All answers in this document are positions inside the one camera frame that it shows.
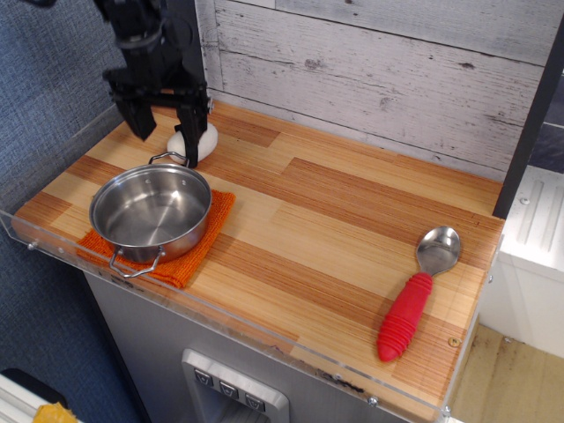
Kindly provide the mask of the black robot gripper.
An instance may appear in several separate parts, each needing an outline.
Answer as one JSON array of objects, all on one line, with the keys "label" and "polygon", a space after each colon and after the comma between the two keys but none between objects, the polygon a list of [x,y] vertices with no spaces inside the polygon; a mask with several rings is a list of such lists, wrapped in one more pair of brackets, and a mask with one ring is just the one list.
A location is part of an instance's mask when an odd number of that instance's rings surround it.
[{"label": "black robot gripper", "polygon": [[132,132],[146,140],[156,128],[150,104],[162,102],[173,107],[177,100],[164,100],[162,94],[186,96],[176,109],[182,134],[185,166],[196,168],[199,140],[207,131],[211,100],[207,87],[200,85],[183,66],[180,41],[167,37],[153,40],[116,39],[125,60],[122,68],[106,70],[103,77],[111,87],[112,100]]}]

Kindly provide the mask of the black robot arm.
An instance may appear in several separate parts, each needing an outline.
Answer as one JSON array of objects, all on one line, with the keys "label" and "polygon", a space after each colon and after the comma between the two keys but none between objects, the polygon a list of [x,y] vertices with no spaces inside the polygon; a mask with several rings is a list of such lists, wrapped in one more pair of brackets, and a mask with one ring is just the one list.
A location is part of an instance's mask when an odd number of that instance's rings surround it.
[{"label": "black robot arm", "polygon": [[115,33],[125,66],[106,70],[112,98],[139,138],[156,128],[154,106],[176,110],[184,165],[195,168],[208,129],[210,99],[193,1],[97,1]]}]

